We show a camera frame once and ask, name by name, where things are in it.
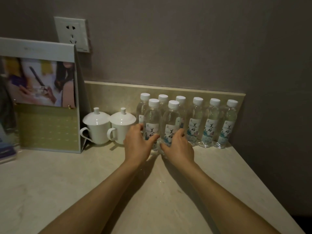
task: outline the mug handle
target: mug handle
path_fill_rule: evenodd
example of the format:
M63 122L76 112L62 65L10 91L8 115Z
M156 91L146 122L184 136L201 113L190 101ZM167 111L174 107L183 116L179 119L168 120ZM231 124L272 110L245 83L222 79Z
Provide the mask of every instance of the mug handle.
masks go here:
M86 139L88 139L89 141L91 141L91 142L93 143L92 139L89 139L88 137L85 137L85 136L83 135L83 132L84 132L85 130L87 130L87 131L90 132L89 128L84 127L84 128L82 128L82 129L80 130L80 135L81 135L83 138L86 138Z
M107 131L107 137L110 139L110 140L116 140L115 137L111 137L110 135L112 134L113 130L115 130L116 128L109 128L108 131Z

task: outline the woman's hair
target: woman's hair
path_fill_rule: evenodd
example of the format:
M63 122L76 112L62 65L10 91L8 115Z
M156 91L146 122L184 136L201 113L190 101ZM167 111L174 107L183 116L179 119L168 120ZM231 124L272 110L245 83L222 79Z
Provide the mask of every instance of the woman's hair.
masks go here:
M74 64L72 65L72 67L66 68L62 61L58 61L57 62L57 74L56 74L56 79L54 81L55 87L59 91L62 91L64 84L74 79L74 72L75 72Z

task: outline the mug lid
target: mug lid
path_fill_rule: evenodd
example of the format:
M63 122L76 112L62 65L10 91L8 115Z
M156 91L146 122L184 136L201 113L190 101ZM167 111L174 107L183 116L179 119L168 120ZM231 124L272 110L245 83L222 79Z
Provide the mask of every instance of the mug lid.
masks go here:
M94 108L94 112L86 115L82 122L86 125L96 126L102 125L110 121L110 116L105 112L100 112L99 108Z
M117 112L110 117L110 122L115 125L127 126L135 123L135 121L135 116L126 112L126 108L121 108L120 112Z

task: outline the outlet faceplate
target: outlet faceplate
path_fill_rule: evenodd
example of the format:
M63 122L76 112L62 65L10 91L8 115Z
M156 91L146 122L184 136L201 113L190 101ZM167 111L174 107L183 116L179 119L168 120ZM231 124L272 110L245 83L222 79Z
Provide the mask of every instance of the outlet faceplate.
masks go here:
M60 43L76 45L78 52L90 52L86 20L54 17Z

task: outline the green patterned panel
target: green patterned panel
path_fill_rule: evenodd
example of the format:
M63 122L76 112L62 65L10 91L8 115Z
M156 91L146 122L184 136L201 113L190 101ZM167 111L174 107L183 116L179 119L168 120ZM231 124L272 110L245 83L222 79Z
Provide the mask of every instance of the green patterned panel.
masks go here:
M22 148L79 151L77 109L15 106Z

